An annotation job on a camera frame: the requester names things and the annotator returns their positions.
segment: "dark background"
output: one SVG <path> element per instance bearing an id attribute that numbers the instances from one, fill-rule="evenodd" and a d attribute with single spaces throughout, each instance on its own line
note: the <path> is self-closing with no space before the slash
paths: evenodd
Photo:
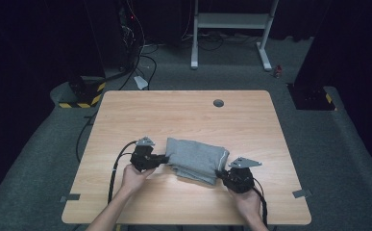
<path id="1" fill-rule="evenodd" d="M 154 5 L 147 5 L 150 14 L 170 7 L 175 12 L 181 6 L 181 16 L 172 15 L 172 20 L 164 22 L 179 25 L 181 30 L 176 32 L 182 34 L 186 29 L 189 2 L 153 2 Z M 213 12 L 256 11 L 255 6 L 260 6 L 260 10 L 268 8 L 264 0 L 257 1 L 257 5 L 244 0 L 232 8 L 227 1 L 215 0 L 211 6 L 210 1 L 201 2 L 202 10 Z M 314 81 L 321 81 L 338 89 L 372 156 L 372 1 L 333 1 L 331 6 L 330 2 L 280 1 L 270 37 L 290 36 L 299 41 L 315 36 L 300 72 L 300 79 L 306 81 L 301 83 L 312 86 Z M 141 13 L 145 12 L 141 1 L 135 3 L 139 17 L 145 16 L 147 13 Z M 71 17 L 79 13 L 82 15 L 82 12 L 71 11 Z M 51 22 L 45 1 L 0 1 L 0 182 L 24 144 L 54 108 L 49 97 L 51 89 L 67 80 L 70 66 L 65 52 L 68 50 L 60 47 L 60 36 Z M 153 23 L 145 25 L 151 37 L 164 28 Z M 93 37 L 90 31 L 81 36 Z"/>

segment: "black cable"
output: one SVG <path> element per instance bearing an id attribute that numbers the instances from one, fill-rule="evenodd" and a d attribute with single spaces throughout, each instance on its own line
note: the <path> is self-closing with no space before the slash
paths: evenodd
<path id="1" fill-rule="evenodd" d="M 155 73 L 156 73 L 156 69 L 157 69 L 157 67 L 158 67 L 158 64 L 156 63 L 155 60 L 153 60 L 153 58 L 151 58 L 151 57 L 149 57 L 149 56 L 144 56 L 144 55 L 142 55 L 142 56 L 140 56 L 140 57 L 147 58 L 147 59 L 151 60 L 151 61 L 155 64 L 155 68 L 153 69 L 152 75 L 150 75 L 149 81 L 147 82 L 147 90 L 149 90 L 149 89 L 150 89 L 150 83 L 152 82 L 153 76 L 154 76 Z"/>
<path id="2" fill-rule="evenodd" d="M 208 48 L 205 48 L 203 46 L 201 46 L 200 44 L 198 44 L 198 47 L 205 50 L 205 51 L 214 51 L 214 50 L 217 50 L 219 49 L 223 44 L 224 44 L 224 39 L 220 36 L 218 36 L 219 40 L 212 40 L 212 41 L 209 41 L 209 42 L 220 42 L 219 45 L 217 47 L 214 47 L 212 49 L 208 49 Z"/>
<path id="3" fill-rule="evenodd" d="M 141 69 L 140 69 L 140 68 L 137 68 L 137 69 L 136 69 L 136 75 L 139 75 L 139 74 L 137 73 L 137 71 L 139 71 L 139 72 L 140 72 L 140 76 L 144 76 L 144 72 L 143 72 L 143 71 L 141 71 Z"/>
<path id="4" fill-rule="evenodd" d="M 136 69 L 137 69 L 137 65 L 138 65 L 138 62 L 140 60 L 140 53 L 138 54 L 138 57 L 137 57 L 137 61 L 136 61 L 136 64 L 135 66 L 133 67 L 133 70 L 131 72 L 131 74 L 128 76 L 128 78 L 125 80 L 125 83 L 123 83 L 122 87 L 120 87 L 118 90 L 122 90 L 125 85 L 128 83 L 129 79 L 131 78 L 131 76 L 135 73 Z"/>
<path id="5" fill-rule="evenodd" d="M 109 194 L 108 194 L 108 204 L 112 201 L 114 177 L 116 175 L 117 163 L 119 162 L 119 159 L 123 155 L 127 154 L 127 153 L 123 153 L 126 150 L 126 148 L 128 148 L 128 146 L 130 146 L 130 145 L 132 145 L 134 143 L 136 143 L 136 141 L 131 141 L 128 144 L 126 144 L 126 146 L 123 147 L 123 149 L 120 151 L 119 155 L 117 156 L 116 161 L 114 162 L 113 169 L 112 169 L 111 182 L 110 182 L 110 190 L 109 190 Z"/>
<path id="6" fill-rule="evenodd" d="M 257 195 L 260 197 L 260 202 L 262 203 L 262 220 L 263 220 L 264 225 L 267 227 L 267 204 L 266 204 L 266 200 L 264 199 L 263 188 L 257 179 L 254 178 L 254 180 L 260 185 L 261 193 L 255 187 L 252 187 L 252 190 L 254 190 L 255 193 L 257 193 Z"/>
<path id="7" fill-rule="evenodd" d="M 77 225 L 75 225 L 75 227 L 74 227 L 73 229 L 71 229 L 71 231 L 75 231 L 75 230 L 77 230 L 79 227 L 81 227 L 81 224 L 77 224 Z"/>
<path id="8" fill-rule="evenodd" d="M 78 146 L 80 144 L 80 140 L 81 140 L 81 136 L 83 135 L 85 129 L 89 126 L 89 125 L 92 125 L 90 124 L 90 122 L 92 121 L 92 119 L 98 114 L 98 111 L 96 111 L 95 114 L 93 114 L 92 116 L 88 117 L 88 120 L 87 120 L 87 123 L 85 124 L 85 126 L 83 127 L 83 129 L 81 130 L 80 132 L 80 135 L 78 136 L 78 139 L 77 139 L 77 143 L 75 144 L 75 156 L 77 158 L 77 161 L 78 163 L 81 163 L 81 158 L 80 158 L 80 155 L 78 153 Z"/>
<path id="9" fill-rule="evenodd" d="M 143 55 L 150 55 L 150 54 L 155 53 L 156 51 L 159 50 L 160 46 L 157 43 L 153 43 L 152 45 L 155 45 L 156 46 L 156 48 L 154 50 L 149 51 L 149 52 L 143 52 L 141 54 L 143 54 Z"/>

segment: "gray cloth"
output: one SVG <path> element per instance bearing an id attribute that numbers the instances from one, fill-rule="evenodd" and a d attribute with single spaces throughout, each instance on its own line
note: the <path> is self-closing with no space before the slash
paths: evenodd
<path id="1" fill-rule="evenodd" d="M 224 169 L 229 154 L 224 147 L 173 138 L 167 139 L 165 153 L 178 176 L 210 185 L 215 184 L 215 171 Z"/>

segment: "black curtain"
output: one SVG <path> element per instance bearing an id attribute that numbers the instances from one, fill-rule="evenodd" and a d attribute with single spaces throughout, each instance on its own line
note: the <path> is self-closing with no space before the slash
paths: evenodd
<path id="1" fill-rule="evenodd" d="M 280 0 L 269 36 L 293 37 L 298 41 L 314 37 L 332 0 Z"/>
<path id="2" fill-rule="evenodd" d="M 66 81 L 43 1 L 0 1 L 0 183 Z"/>

